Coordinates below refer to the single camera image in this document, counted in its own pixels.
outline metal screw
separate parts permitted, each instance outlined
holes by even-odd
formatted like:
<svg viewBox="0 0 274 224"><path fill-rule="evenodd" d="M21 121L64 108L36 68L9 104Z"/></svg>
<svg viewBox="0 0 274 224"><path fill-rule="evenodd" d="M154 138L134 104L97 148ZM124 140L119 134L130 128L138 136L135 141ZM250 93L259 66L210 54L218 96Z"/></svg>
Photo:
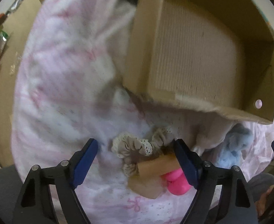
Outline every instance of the metal screw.
<svg viewBox="0 0 274 224"><path fill-rule="evenodd" d="M210 167L212 165L210 161L204 161L203 164L206 167Z"/></svg>
<svg viewBox="0 0 274 224"><path fill-rule="evenodd" d="M33 165L32 166L32 171L37 171L39 169L39 166L38 165Z"/></svg>
<svg viewBox="0 0 274 224"><path fill-rule="evenodd" d="M63 161L60 163L60 165L63 166L63 167L67 166L68 164L69 164L69 161L68 161L68 160L63 160Z"/></svg>
<svg viewBox="0 0 274 224"><path fill-rule="evenodd" d="M237 172L240 170L240 168L236 165L232 166L232 168L233 168L234 171L237 171Z"/></svg>

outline person's hand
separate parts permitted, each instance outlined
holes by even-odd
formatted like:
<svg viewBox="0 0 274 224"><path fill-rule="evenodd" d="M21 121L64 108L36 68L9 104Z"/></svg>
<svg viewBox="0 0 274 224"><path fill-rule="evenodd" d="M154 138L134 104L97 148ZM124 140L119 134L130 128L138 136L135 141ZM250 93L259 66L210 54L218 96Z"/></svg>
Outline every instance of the person's hand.
<svg viewBox="0 0 274 224"><path fill-rule="evenodd" d="M269 194L272 192L273 189L274 189L274 185L270 186L269 189L260 196L260 199L255 202L258 218L261 217L263 213L265 212L266 198L269 196Z"/></svg>

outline white blanket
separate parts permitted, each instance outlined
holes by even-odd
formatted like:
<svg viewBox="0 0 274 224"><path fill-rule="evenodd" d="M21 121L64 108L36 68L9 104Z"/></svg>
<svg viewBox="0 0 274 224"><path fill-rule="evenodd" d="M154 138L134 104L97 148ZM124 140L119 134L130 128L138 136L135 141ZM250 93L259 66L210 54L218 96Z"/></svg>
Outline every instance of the white blanket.
<svg viewBox="0 0 274 224"><path fill-rule="evenodd" d="M169 125L193 145L198 126L215 115L133 102L121 81L135 9L125 0L45 0L17 78L12 153L24 181L32 165L56 166L95 138L100 151L76 189L90 221L179 223L195 189L156 200L133 193L122 160L111 152L112 139L126 131L146 138L153 127ZM254 133L241 165L249 180L272 159L274 123L244 124ZM217 189L214 204L219 194ZM59 210L53 189L52 196Z"/></svg>

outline blue gripper pad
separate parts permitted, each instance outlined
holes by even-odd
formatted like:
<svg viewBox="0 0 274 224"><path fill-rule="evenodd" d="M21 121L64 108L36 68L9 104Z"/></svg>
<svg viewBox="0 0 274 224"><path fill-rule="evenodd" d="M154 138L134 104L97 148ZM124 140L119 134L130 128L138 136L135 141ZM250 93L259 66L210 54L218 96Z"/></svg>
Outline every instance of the blue gripper pad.
<svg viewBox="0 0 274 224"><path fill-rule="evenodd" d="M70 183L75 188L81 185L98 152L98 142L90 138L81 151L71 157Z"/></svg>
<svg viewBox="0 0 274 224"><path fill-rule="evenodd" d="M201 175L200 157L192 152L182 139L174 142L174 153L188 183L197 189Z"/></svg>

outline pink bow pattern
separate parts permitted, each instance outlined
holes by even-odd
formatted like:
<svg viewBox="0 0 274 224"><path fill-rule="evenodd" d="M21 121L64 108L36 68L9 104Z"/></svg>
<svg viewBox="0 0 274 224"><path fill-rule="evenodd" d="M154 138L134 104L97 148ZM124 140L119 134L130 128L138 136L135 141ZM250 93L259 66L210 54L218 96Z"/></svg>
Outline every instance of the pink bow pattern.
<svg viewBox="0 0 274 224"><path fill-rule="evenodd" d="M126 206L125 208L128 209L128 210L134 208L135 212L139 212L140 211L140 206L139 206L140 200L141 200L141 196L135 197L135 200L131 200L129 198L128 203L131 203L131 204Z"/></svg>

